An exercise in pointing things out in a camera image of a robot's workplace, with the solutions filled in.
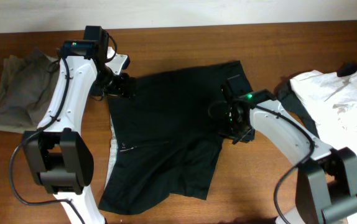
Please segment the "black shorts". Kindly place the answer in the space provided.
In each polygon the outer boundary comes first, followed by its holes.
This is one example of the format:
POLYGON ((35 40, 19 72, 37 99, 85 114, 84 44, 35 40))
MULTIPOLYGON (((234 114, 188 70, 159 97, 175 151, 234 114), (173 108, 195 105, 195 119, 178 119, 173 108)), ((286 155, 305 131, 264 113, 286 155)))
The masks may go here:
POLYGON ((132 99, 110 98, 109 176, 98 207, 137 215, 170 194, 207 198, 222 149, 222 84, 239 61, 162 72, 136 81, 132 99))

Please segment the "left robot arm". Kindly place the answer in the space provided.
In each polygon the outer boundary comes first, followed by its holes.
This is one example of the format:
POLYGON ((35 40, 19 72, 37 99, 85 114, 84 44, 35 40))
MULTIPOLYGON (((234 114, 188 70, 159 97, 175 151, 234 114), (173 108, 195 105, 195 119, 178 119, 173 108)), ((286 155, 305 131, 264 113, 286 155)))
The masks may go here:
POLYGON ((132 98, 136 79, 123 71, 128 55, 100 26, 86 26, 81 40, 66 40, 59 50, 57 85, 35 131, 25 131, 19 148, 37 185, 63 206, 71 223, 106 223, 91 190, 93 156, 81 137, 90 96, 132 98))

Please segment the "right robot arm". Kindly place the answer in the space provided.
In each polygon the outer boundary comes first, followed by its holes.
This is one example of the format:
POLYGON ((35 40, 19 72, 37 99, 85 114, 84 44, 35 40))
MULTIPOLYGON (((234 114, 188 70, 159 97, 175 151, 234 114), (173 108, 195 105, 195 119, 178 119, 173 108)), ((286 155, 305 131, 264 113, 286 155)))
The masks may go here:
POLYGON ((219 133, 233 144, 263 134, 292 167, 274 188, 274 223, 337 223, 357 213, 357 155, 349 148, 335 149, 294 119, 267 89, 247 91, 246 79, 236 75, 221 84, 223 103, 219 133), (281 185, 297 173, 295 205, 283 212, 278 203, 281 185))

